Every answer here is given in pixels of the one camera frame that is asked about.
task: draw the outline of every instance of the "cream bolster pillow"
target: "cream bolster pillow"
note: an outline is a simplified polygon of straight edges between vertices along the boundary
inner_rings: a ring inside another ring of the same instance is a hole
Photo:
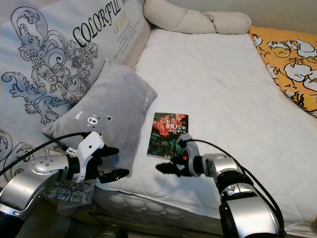
[[[250,18],[240,12],[206,12],[178,7],[166,0],[146,0],[144,16],[154,25],[167,30],[189,34],[246,34]]]
[[[220,34],[246,34],[251,27],[251,19],[241,12],[205,12]]]
[[[201,12],[175,6],[166,0],[146,0],[143,12],[151,23],[167,31],[215,33],[212,22]]]

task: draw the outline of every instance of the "gray pillow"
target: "gray pillow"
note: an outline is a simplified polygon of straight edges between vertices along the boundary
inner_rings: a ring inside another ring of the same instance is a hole
[[[119,149],[119,154],[107,157],[104,164],[132,169],[140,130],[156,97],[154,89],[130,68],[106,60],[84,98],[43,132],[54,138],[80,131],[101,133],[107,146]],[[60,142],[77,149],[81,141],[78,136]]]

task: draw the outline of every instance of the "sheet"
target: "sheet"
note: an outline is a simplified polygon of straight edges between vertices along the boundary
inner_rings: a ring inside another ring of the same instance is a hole
[[[317,35],[254,26],[249,33],[275,83],[317,117]]]
[[[288,233],[317,237],[317,120],[275,85],[248,34],[154,30],[136,72],[158,97],[142,127],[132,176],[98,187],[219,218],[211,178],[163,175],[155,165],[166,160],[146,155],[155,112],[188,114],[193,138],[229,152],[273,195]]]

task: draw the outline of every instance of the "wall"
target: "wall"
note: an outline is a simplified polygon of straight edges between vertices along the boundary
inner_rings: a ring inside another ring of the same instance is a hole
[[[253,25],[317,33],[317,0],[168,0],[201,12],[239,11]]]

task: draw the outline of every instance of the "quilted mattress pad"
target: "quilted mattress pad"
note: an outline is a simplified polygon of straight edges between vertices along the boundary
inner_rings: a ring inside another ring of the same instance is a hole
[[[317,119],[279,90],[248,34],[154,30],[136,72],[158,97],[142,127],[132,176],[99,188],[219,218],[211,178],[163,175],[155,166],[166,160],[147,156],[154,113],[188,114],[193,138],[229,152],[267,188],[289,234],[317,237]]]

